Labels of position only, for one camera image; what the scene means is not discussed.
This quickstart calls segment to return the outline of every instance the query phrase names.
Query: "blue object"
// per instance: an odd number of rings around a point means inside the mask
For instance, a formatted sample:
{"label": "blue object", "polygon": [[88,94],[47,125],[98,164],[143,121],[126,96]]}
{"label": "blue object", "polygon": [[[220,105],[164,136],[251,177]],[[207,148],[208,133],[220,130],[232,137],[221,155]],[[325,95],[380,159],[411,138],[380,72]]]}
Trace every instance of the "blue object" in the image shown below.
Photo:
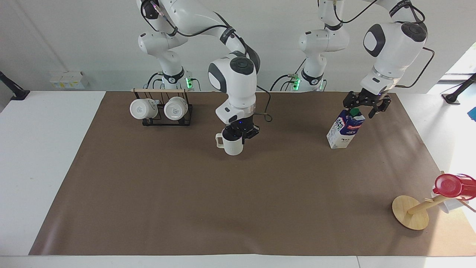
{"label": "blue object", "polygon": [[471,111],[468,112],[469,117],[476,121],[476,107],[474,107]]}

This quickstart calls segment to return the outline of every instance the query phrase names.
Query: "black stand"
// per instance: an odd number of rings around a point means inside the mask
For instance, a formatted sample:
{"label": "black stand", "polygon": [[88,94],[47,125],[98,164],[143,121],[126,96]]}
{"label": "black stand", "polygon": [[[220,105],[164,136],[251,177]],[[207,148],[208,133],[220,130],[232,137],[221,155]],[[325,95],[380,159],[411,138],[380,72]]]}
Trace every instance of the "black stand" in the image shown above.
{"label": "black stand", "polygon": [[[141,99],[138,92],[134,92],[134,94],[135,94],[137,99]],[[145,94],[146,99],[150,98],[152,100],[155,100],[152,97],[151,92],[144,92],[144,94]],[[168,93],[166,91],[160,92],[160,100],[162,101],[162,103],[157,104],[157,108],[159,109],[159,113],[157,113],[157,116],[154,117],[154,118],[142,119],[142,125],[143,126],[153,126],[153,125],[190,126],[190,123],[192,121],[193,106],[188,102],[187,92],[177,93],[177,95],[179,97],[182,97],[187,101],[187,105],[188,105],[188,112],[184,115],[184,117],[182,117],[181,119],[179,119],[177,121],[170,120],[165,116],[165,113],[164,113],[164,108],[165,108],[164,94],[167,96],[168,100],[170,100],[171,97],[169,97],[169,94],[172,94],[172,93]]]}
{"label": "black stand", "polygon": [[442,94],[441,96],[448,104],[460,104],[458,101],[458,96],[474,82],[476,82],[476,73],[474,73],[468,80],[466,80],[455,92],[451,94]]}
{"label": "black stand", "polygon": [[17,85],[14,81],[10,80],[6,75],[0,72],[0,81],[2,81],[10,90],[15,94],[10,100],[11,101],[23,101],[28,94],[29,90],[24,90],[22,87]]}

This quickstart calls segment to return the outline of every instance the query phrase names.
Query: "green light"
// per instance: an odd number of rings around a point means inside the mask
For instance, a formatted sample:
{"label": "green light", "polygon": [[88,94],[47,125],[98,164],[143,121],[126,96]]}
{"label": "green light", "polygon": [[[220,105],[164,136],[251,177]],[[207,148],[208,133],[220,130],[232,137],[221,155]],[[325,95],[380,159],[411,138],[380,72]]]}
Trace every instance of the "green light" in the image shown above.
{"label": "green light", "polygon": [[185,78],[185,81],[187,81],[187,87],[192,88],[193,87],[193,82],[189,78]]}
{"label": "green light", "polygon": [[299,89],[299,84],[301,84],[301,79],[296,78],[296,81],[294,81],[293,89],[298,90]]}

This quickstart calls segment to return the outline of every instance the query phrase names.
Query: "black wire dish rack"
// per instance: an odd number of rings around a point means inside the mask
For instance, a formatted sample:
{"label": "black wire dish rack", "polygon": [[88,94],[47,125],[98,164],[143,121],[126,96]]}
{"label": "black wire dish rack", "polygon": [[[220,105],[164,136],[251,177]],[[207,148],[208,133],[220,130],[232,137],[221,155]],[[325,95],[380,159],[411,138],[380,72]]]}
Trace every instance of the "black wire dish rack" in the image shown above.
{"label": "black wire dish rack", "polygon": [[[134,88],[131,90],[137,99],[152,99],[152,100],[160,100],[161,102],[157,104],[157,108],[159,112],[154,118],[142,119],[143,126],[156,126],[156,125],[163,125],[163,126],[190,126],[192,121],[192,112],[193,106],[188,101],[187,90],[180,90],[180,89],[142,89],[142,88]],[[160,94],[160,98],[154,98],[154,96]],[[165,116],[164,108],[165,104],[172,98],[172,97],[182,97],[185,99],[188,105],[187,113],[179,120],[174,121],[168,119]]]}

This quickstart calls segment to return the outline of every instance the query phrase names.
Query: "milk carton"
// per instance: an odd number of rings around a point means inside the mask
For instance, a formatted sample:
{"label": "milk carton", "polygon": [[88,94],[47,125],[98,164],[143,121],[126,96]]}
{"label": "milk carton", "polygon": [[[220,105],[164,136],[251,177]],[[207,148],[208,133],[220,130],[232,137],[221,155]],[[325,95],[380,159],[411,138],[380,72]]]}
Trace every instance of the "milk carton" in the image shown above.
{"label": "milk carton", "polygon": [[364,121],[365,117],[358,108],[353,108],[350,112],[343,110],[327,134],[330,147],[347,148]]}

